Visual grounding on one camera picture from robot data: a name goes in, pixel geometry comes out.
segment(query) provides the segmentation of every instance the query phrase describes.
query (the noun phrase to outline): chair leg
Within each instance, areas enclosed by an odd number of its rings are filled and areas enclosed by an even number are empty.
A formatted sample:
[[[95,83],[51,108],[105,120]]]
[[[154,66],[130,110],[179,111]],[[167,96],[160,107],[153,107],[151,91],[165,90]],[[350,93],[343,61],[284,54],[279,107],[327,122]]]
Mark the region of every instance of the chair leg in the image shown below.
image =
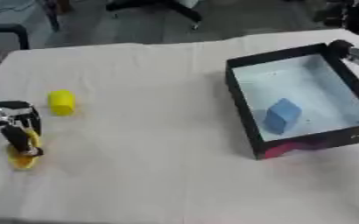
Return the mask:
[[[138,0],[130,0],[125,3],[108,3],[106,5],[106,11],[119,11],[122,9],[130,9],[130,8],[138,8],[143,7],[150,4],[157,4],[157,0],[144,0],[144,1],[138,1]]]
[[[174,11],[177,11],[182,16],[191,19],[196,24],[198,24],[202,20],[199,12],[187,8],[185,5],[177,2],[176,0],[167,0],[167,1],[164,1],[164,4],[167,5],[168,8],[170,8]]]
[[[27,30],[20,24],[0,24],[0,32],[13,32],[18,36],[21,50],[30,49]]]

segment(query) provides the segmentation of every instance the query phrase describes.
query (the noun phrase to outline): black box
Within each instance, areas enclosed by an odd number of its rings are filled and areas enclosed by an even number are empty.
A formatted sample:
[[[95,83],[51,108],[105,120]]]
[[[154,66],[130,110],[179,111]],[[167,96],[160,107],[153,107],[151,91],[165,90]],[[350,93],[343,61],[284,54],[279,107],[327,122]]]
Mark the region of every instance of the black box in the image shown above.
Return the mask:
[[[226,83],[256,158],[359,143],[359,80],[325,44],[229,59]],[[264,119],[282,98],[302,113],[279,135]]]

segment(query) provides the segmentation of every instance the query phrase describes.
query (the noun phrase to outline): table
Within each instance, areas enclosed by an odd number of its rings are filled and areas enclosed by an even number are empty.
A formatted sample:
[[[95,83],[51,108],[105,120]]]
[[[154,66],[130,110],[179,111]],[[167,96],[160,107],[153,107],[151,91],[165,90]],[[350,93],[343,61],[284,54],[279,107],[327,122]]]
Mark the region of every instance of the table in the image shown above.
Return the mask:
[[[0,217],[359,223],[359,144],[256,161],[223,79],[226,59],[335,39],[359,46],[330,30],[12,53],[0,100],[39,108],[46,155],[33,171],[12,171],[0,137]],[[47,93],[61,88],[77,95],[76,115],[47,112]]]

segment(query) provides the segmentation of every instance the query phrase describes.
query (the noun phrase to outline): office chair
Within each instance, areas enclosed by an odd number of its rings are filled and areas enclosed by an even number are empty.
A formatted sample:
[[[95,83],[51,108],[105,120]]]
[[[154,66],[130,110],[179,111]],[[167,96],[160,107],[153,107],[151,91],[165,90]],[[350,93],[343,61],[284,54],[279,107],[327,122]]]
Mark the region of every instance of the office chair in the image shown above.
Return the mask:
[[[192,26],[192,30],[195,31],[199,28],[199,24],[202,20],[201,15],[197,11],[187,8],[182,3],[179,3],[177,0],[126,0],[123,3],[116,3],[116,2],[108,3],[106,5],[106,10],[119,11],[123,9],[139,8],[153,4],[163,4],[168,9],[176,11],[180,15],[189,18],[194,22],[194,25]]]

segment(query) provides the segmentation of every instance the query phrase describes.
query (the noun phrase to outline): floor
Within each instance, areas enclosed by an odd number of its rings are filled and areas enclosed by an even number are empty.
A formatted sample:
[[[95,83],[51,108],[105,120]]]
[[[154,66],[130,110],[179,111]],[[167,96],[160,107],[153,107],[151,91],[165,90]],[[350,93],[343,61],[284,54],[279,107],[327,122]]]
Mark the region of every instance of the floor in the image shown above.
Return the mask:
[[[320,29],[312,21],[322,0],[288,3],[283,0],[201,0],[195,9],[204,18],[200,29],[173,11],[155,6],[124,10],[114,18],[104,10],[106,0],[73,0],[74,12],[61,16],[62,31],[53,32],[42,10],[33,0],[0,0],[0,23],[24,25],[32,48],[85,46],[111,43],[167,44],[230,39],[266,32]],[[0,34],[0,46],[8,52],[17,41]]]

